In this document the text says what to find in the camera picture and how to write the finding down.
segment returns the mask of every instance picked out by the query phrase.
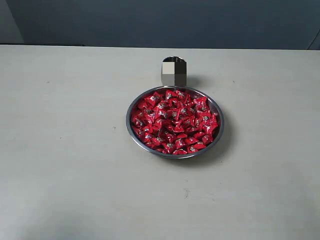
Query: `wall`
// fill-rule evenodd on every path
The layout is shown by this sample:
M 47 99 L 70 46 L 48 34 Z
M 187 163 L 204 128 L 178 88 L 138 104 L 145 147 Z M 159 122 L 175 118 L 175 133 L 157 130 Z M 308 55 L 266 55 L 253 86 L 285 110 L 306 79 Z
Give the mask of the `wall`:
M 23 43 L 6 0 L 0 0 L 0 43 Z
M 27 43 L 306 49 L 320 28 L 319 0 L 7 1 Z

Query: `candy pile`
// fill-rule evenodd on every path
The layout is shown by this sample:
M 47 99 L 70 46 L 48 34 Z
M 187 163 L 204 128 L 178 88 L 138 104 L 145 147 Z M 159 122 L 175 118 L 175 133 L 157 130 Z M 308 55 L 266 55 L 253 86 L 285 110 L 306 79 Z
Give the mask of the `candy pile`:
M 164 154 L 198 152 L 214 140 L 217 112 L 211 113 L 206 97 L 167 90 L 142 99 L 131 114 L 131 126 L 147 147 Z

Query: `white table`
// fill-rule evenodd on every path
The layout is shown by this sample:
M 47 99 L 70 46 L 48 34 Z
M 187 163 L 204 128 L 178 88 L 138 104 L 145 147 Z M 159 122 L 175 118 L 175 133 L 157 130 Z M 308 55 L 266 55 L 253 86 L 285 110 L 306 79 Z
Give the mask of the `white table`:
M 167 56 L 225 115 L 170 161 L 129 136 Z M 320 51 L 0 46 L 0 239 L 318 240 Z

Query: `bowl rim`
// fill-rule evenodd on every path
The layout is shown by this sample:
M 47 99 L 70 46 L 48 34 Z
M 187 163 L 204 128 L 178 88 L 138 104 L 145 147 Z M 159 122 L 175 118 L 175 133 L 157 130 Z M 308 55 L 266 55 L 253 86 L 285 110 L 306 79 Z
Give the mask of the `bowl rim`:
M 173 155 L 173 154 L 165 154 L 159 151 L 156 151 L 154 149 L 151 149 L 149 147 L 147 147 L 143 142 L 140 141 L 140 139 L 137 138 L 136 134 L 134 133 L 133 129 L 131 128 L 131 112 L 133 107 L 136 105 L 136 103 L 145 95 L 154 92 L 156 90 L 159 89 L 186 89 L 189 91 L 194 91 L 200 95 L 203 95 L 204 97 L 207 97 L 207 99 L 212 102 L 212 104 L 216 107 L 218 113 L 219 113 L 219 117 L 220 117 L 220 129 L 219 129 L 219 133 L 217 134 L 217 136 L 215 137 L 215 139 L 213 140 L 212 143 L 210 143 L 206 148 L 203 148 L 199 151 L 193 152 L 193 153 L 188 153 L 188 154 L 184 154 L 184 155 Z M 166 159 L 187 159 L 187 158 L 191 158 L 200 154 L 205 153 L 206 151 L 208 151 L 210 148 L 212 148 L 221 138 L 223 132 L 224 132 L 224 127 L 225 127 L 225 119 L 224 119 L 224 115 L 220 109 L 220 107 L 218 106 L 218 104 L 207 94 L 203 93 L 202 91 L 199 91 L 197 89 L 194 89 L 192 87 L 188 87 L 188 86 L 157 86 L 154 88 L 151 88 L 143 93 L 141 93 L 139 96 L 137 96 L 132 103 L 130 104 L 127 112 L 126 112 L 126 117 L 125 117 L 125 123 L 126 123 L 126 128 L 130 134 L 130 136 L 132 137 L 132 139 L 135 141 L 136 144 L 138 144 L 141 148 L 143 148 L 144 150 L 148 151 L 149 153 L 158 155 L 160 157 L 166 158 Z

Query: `metal bowl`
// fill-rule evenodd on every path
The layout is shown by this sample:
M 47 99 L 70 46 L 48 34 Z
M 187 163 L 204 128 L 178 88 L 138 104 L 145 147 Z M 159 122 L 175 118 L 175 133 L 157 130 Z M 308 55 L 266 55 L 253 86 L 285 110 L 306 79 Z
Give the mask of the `metal bowl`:
M 217 129 L 217 131 L 214 133 L 214 140 L 212 143 L 210 143 L 206 148 L 203 148 L 197 152 L 193 152 L 193 153 L 189 153 L 189 154 L 184 154 L 184 155 L 172 155 L 172 154 L 164 154 L 162 152 L 158 152 L 156 150 L 153 150 L 149 147 L 147 147 L 143 142 L 141 142 L 139 140 L 139 138 L 137 138 L 136 134 L 134 133 L 132 127 L 131 127 L 131 113 L 132 110 L 134 108 L 136 108 L 138 102 L 149 96 L 150 94 L 152 94 L 153 92 L 157 91 L 158 93 L 164 94 L 166 92 L 166 90 L 179 90 L 185 93 L 190 94 L 192 97 L 207 97 L 207 104 L 211 110 L 211 112 L 218 112 L 219 116 L 217 116 L 217 120 L 219 123 L 219 127 Z M 204 152 L 208 151 L 210 148 L 212 148 L 221 138 L 223 131 L 224 131 L 224 126 L 225 126 L 225 121 L 224 121 L 224 115 L 220 109 L 220 107 L 218 106 L 218 104 L 208 95 L 204 94 L 203 92 L 193 89 L 191 87 L 187 87 L 187 86 L 159 86 L 159 87 L 155 87 L 152 88 L 148 91 L 145 91 L 144 93 L 140 94 L 129 106 L 129 109 L 126 113 L 126 128 L 128 129 L 128 132 L 130 134 L 130 136 L 133 138 L 133 140 L 136 142 L 136 144 L 138 144 L 141 148 L 143 148 L 144 150 L 161 156 L 163 158 L 167 158 L 167 159 L 186 159 L 186 158 L 191 158 L 193 156 L 197 156 L 200 154 L 203 154 Z

